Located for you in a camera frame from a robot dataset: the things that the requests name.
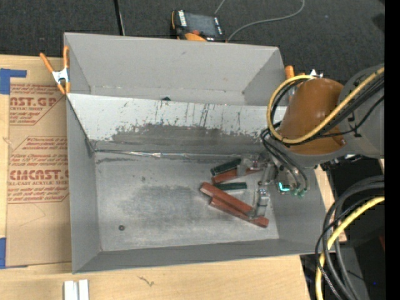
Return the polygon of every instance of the clamp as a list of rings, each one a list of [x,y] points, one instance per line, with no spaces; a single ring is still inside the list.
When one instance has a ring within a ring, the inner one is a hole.
[[[43,60],[46,68],[53,75],[54,80],[57,82],[57,87],[61,91],[62,94],[69,93],[71,90],[71,83],[69,82],[69,48],[68,46],[64,46],[63,51],[63,61],[64,61],[64,69],[61,71],[55,71],[53,66],[50,64],[48,58],[44,55],[44,53],[39,54],[40,58]]]

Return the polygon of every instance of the black cable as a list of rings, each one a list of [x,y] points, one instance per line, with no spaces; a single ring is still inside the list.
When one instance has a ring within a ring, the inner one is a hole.
[[[115,14],[116,14],[116,17],[117,17],[119,35],[120,36],[125,36],[125,29],[124,29],[124,24],[123,24],[123,19],[122,19],[122,16],[121,16],[121,12],[119,11],[118,0],[113,0],[113,1],[114,1]]]
[[[280,123],[281,122],[277,122],[276,124],[274,124],[274,127],[276,128],[276,126],[279,126]],[[289,170],[289,172],[291,172],[291,174],[293,175],[293,177],[295,179],[297,179],[298,176],[294,172],[293,168],[296,168],[304,180],[304,188],[303,189],[308,190],[309,189],[309,180],[308,180],[308,177],[306,176],[306,174],[304,173],[303,169],[301,167],[299,167],[290,157],[288,157],[281,150],[279,150],[276,146],[274,146],[270,142],[266,141],[266,136],[270,133],[271,133],[271,131],[269,130],[268,127],[264,131],[261,132],[260,137],[261,137],[263,146],[267,149],[267,151],[270,154],[272,154],[276,159],[278,159]]]
[[[329,226],[329,222],[331,220],[331,217],[333,215],[333,213],[335,212],[335,210],[338,208],[338,206],[342,206],[343,202],[350,196],[360,193],[362,191],[367,191],[370,189],[381,189],[384,188],[384,183],[374,183],[372,181],[376,181],[376,178],[374,179],[365,179],[365,181],[356,183],[355,185],[351,186],[350,188],[348,188],[336,201],[335,203],[331,206],[331,208],[329,209],[329,211],[326,214],[325,220],[324,220],[324,228]],[[322,237],[322,243],[324,246],[324,253],[325,253],[325,258],[326,258],[326,264],[327,267],[329,268],[333,279],[335,280],[336,284],[339,286],[339,288],[341,289],[341,291],[346,295],[346,297],[348,299],[354,299],[349,291],[346,289],[346,287],[344,286],[344,284],[342,283],[342,281],[339,278],[339,275],[337,274],[334,266],[333,266],[333,262],[331,260],[330,254],[329,254],[329,249],[328,249],[328,237],[327,234],[324,234]]]
[[[363,179],[363,180],[358,181],[357,183],[353,184],[349,189],[356,188],[357,186],[362,186],[362,185],[365,185],[365,184],[378,183],[378,182],[384,182],[384,176],[372,176],[372,177]],[[337,204],[337,207],[336,207],[336,212],[337,213],[339,213],[339,214],[342,213],[343,204],[344,204],[344,201],[340,202],[339,204]],[[346,269],[346,266],[345,266],[344,261],[343,261],[343,256],[342,256],[342,253],[341,253],[341,247],[340,247],[340,243],[339,243],[338,239],[335,240],[334,247],[335,247],[335,251],[336,251],[337,263],[339,265],[339,269],[340,269],[340,272],[342,274],[342,277],[344,278],[345,282],[349,286],[349,289],[356,296],[355,288],[354,288],[354,286],[353,286],[353,284],[352,284],[352,282],[351,282],[351,280],[350,280],[350,278],[348,276],[348,270]]]
[[[342,109],[336,116],[332,123],[328,124],[322,130],[320,130],[317,134],[324,134],[336,127],[341,121],[346,119],[351,113],[353,113],[360,105],[362,105],[367,99],[371,98],[377,92],[379,92],[382,88],[384,88],[384,76],[380,76],[378,81],[375,80],[372,84],[370,82],[369,87],[363,89],[361,94],[353,98],[347,106]]]
[[[369,109],[369,111],[365,114],[365,116],[360,120],[358,124],[356,124],[354,127],[351,127],[350,130],[347,131],[342,131],[342,132],[336,132],[336,133],[330,133],[330,134],[320,134],[320,135],[315,135],[313,137],[310,137],[307,140],[304,140],[299,143],[291,144],[292,146],[298,146],[300,144],[308,143],[310,141],[316,140],[316,139],[323,139],[323,138],[331,138],[335,136],[342,136],[347,133],[356,133],[357,130],[366,122],[367,118],[372,114],[374,109],[378,106],[379,103],[381,103],[384,100],[384,95],[381,96]]]

